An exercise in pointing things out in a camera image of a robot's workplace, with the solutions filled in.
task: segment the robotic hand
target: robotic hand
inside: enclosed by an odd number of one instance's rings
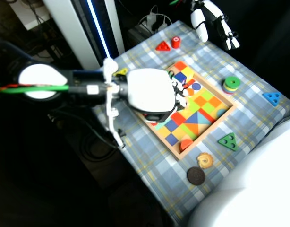
[[[182,84],[171,79],[164,70],[137,69],[126,76],[113,76],[118,70],[118,64],[111,58],[103,61],[103,71],[58,70],[52,65],[33,60],[22,50],[1,40],[0,62],[7,62],[1,65],[4,71],[0,72],[9,75],[8,81],[0,79],[2,93],[16,94],[21,89],[23,94],[18,95],[40,104],[57,101],[86,107],[106,104],[106,127],[119,147],[124,144],[114,128],[113,121],[119,112],[112,106],[113,100],[127,101],[130,107],[142,113],[149,122],[163,122],[187,105]],[[27,87],[5,89],[6,84]]]
[[[207,21],[212,22],[213,26],[219,33],[224,49],[231,50],[239,48],[239,42],[236,39],[236,32],[232,32],[226,22],[227,19],[225,15],[210,0],[192,0],[191,11],[192,13],[190,16],[192,26],[202,42],[207,42],[208,40],[208,33],[205,26],[205,13]]]

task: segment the green triangle toy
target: green triangle toy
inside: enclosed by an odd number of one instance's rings
[[[225,146],[233,151],[237,151],[237,149],[238,149],[238,146],[237,146],[236,141],[235,141],[235,135],[233,132],[228,134],[227,136],[221,138],[218,141],[218,143],[222,144],[223,146]]]

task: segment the wooden frame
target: wooden frame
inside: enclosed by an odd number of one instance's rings
[[[196,81],[198,81],[200,84],[202,84],[207,90],[209,90],[217,98],[219,98],[219,100],[221,100],[224,104],[226,104],[229,107],[229,109],[221,117],[219,117],[214,123],[212,123],[212,125],[210,125],[209,128],[207,128],[201,135],[199,135],[199,137],[197,137],[193,141],[193,143],[189,147],[187,147],[184,151],[182,151],[181,153],[179,153],[173,146],[171,146],[165,138],[160,136],[157,133],[156,129],[150,123],[148,123],[144,120],[144,116],[142,114],[136,112],[136,114],[141,118],[141,120],[146,123],[146,125],[165,144],[165,146],[168,147],[168,149],[173,153],[173,155],[177,159],[182,159],[186,154],[188,154],[199,142],[201,142],[208,134],[210,134],[219,123],[224,121],[225,118],[228,117],[237,107],[237,104],[235,102],[233,102],[230,97],[227,97],[227,95],[225,93],[223,93],[218,88],[216,88],[215,86],[210,84],[206,79],[201,77],[197,72],[194,73],[193,78]]]

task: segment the red cylinder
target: red cylinder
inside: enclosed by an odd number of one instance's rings
[[[179,45],[180,45],[180,42],[181,42],[181,39],[178,36],[175,36],[171,40],[171,46],[174,49],[178,49],[179,48]]]

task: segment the puzzle board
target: puzzle board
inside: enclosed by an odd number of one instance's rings
[[[185,86],[188,87],[189,92],[189,97],[186,97],[188,105],[162,123],[146,124],[175,157],[181,159],[212,132],[217,124],[236,108],[236,105],[222,91],[182,61],[170,66],[167,71],[172,71],[177,77],[186,78]],[[181,152],[179,145],[184,139],[192,139],[193,143]]]

